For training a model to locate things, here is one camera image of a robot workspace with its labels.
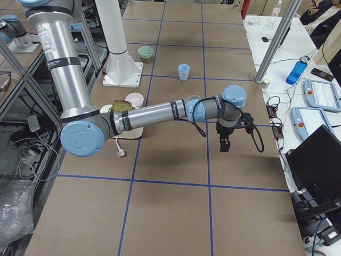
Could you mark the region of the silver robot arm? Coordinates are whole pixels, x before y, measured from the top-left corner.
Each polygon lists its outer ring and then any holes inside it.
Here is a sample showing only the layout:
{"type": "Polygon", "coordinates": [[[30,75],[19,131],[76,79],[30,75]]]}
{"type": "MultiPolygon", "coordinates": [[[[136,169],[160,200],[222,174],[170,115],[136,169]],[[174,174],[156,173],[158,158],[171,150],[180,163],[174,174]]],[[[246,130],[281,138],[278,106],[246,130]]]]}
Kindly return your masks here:
{"type": "Polygon", "coordinates": [[[252,134],[253,118],[242,111],[247,93],[237,85],[208,98],[192,95],[158,105],[101,113],[91,102],[73,31],[81,31],[81,1],[21,1],[28,22],[39,35],[47,66],[62,104],[61,143],[75,156],[98,153],[107,139],[136,128],[187,118],[190,123],[216,119],[220,150],[230,149],[229,136],[236,129],[252,134]]]}
{"type": "Polygon", "coordinates": [[[33,54],[39,47],[39,38],[29,34],[14,14],[1,16],[1,41],[13,53],[33,54]]]}

